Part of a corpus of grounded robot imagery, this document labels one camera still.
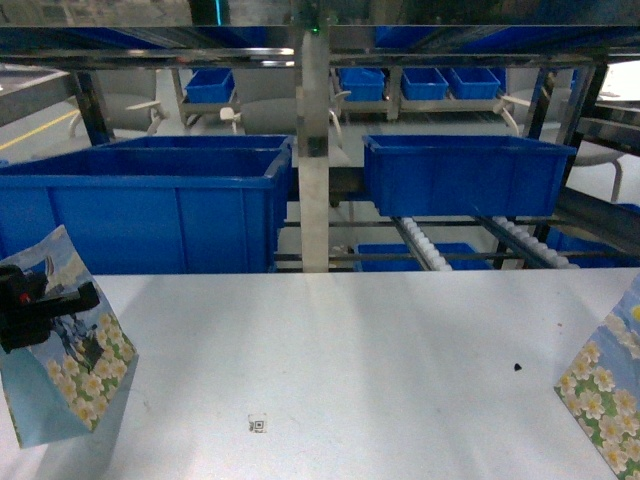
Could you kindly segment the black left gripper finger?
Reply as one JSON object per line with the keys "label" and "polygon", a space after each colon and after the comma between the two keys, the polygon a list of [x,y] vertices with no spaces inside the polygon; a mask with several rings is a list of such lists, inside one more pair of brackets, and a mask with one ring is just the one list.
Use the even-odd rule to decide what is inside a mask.
{"label": "black left gripper finger", "polygon": [[88,311],[100,303],[92,282],[49,297],[45,296],[47,284],[44,272],[25,273],[16,265],[1,266],[1,347],[5,353],[45,342],[55,318]]}

